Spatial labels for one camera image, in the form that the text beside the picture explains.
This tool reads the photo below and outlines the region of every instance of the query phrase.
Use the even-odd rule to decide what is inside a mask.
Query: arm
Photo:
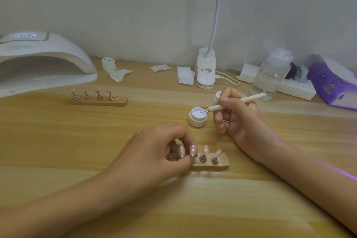
[[[166,160],[184,144],[176,162]],[[72,187],[0,214],[0,237],[60,237],[73,227],[101,216],[189,170],[197,156],[189,129],[165,123],[140,129],[107,169]]]
[[[357,178],[283,141],[243,97],[232,88],[222,91],[217,104],[226,110],[214,113],[217,130],[357,234]]]

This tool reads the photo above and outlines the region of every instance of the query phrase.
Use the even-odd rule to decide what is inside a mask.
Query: power strip
[[[240,76],[236,78],[243,82],[253,83],[258,71],[258,66],[244,63]],[[280,82],[277,91],[309,101],[316,94],[315,88],[310,80],[302,84],[292,79],[284,79]]]

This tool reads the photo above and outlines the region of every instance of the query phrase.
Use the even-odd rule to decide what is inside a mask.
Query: person's left hand
[[[180,147],[176,138],[185,147],[185,157],[171,162],[166,155],[178,153]],[[141,128],[109,167],[98,175],[105,181],[106,201],[118,206],[133,200],[162,182],[187,172],[196,157],[197,143],[186,126],[169,122]]]

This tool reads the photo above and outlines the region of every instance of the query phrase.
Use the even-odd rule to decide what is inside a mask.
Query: lamp digital display
[[[14,38],[33,38],[36,37],[34,34],[29,34],[29,35],[15,35]]]

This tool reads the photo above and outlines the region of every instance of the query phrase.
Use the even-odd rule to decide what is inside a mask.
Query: forearm
[[[0,214],[0,237],[60,237],[73,227],[96,218],[114,205],[100,177]]]
[[[357,178],[287,144],[265,165],[357,233]]]

